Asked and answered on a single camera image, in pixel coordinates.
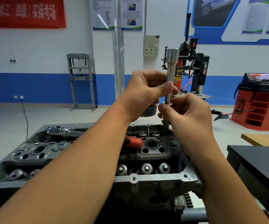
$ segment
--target floor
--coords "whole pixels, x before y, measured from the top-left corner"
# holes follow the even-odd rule
[[[45,124],[64,124],[95,122],[106,111],[106,109],[73,110],[69,105],[50,104],[25,104],[25,112],[29,124],[29,136]],[[216,110],[231,113],[232,108],[215,108]],[[266,131],[255,131],[246,129],[229,119],[213,121],[215,139],[222,151],[227,156],[228,145],[250,145],[240,138],[242,133],[269,134]],[[153,117],[140,117],[140,120],[147,120],[150,124],[159,124],[160,119]],[[26,119],[23,113],[22,104],[0,104],[0,160],[12,152],[26,138]],[[191,193],[194,207],[204,207],[203,201]]]

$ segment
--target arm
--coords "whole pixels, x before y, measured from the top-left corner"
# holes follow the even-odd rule
[[[165,81],[164,72],[134,72],[102,117],[0,208],[0,224],[93,223],[112,187],[128,125],[159,97],[177,94]]]
[[[269,223],[220,151],[213,135],[210,105],[194,94],[186,94],[174,98],[172,107],[161,104],[158,109],[159,117],[163,115],[171,122],[174,135],[204,183],[202,196],[209,222]]]

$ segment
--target tire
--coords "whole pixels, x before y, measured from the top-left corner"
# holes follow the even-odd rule
[[[202,8],[201,15],[202,17],[207,16],[211,12],[211,5],[207,4]]]
[[[149,106],[148,108],[145,109],[141,117],[150,117],[154,116],[157,112],[157,105],[155,106]]]

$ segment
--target power logo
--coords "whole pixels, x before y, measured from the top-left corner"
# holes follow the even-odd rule
[[[207,66],[208,66],[208,62],[204,62],[203,75],[206,75],[206,72],[207,72]]]

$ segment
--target red banner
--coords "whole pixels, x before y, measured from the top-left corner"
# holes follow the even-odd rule
[[[0,0],[0,28],[66,28],[63,0]]]

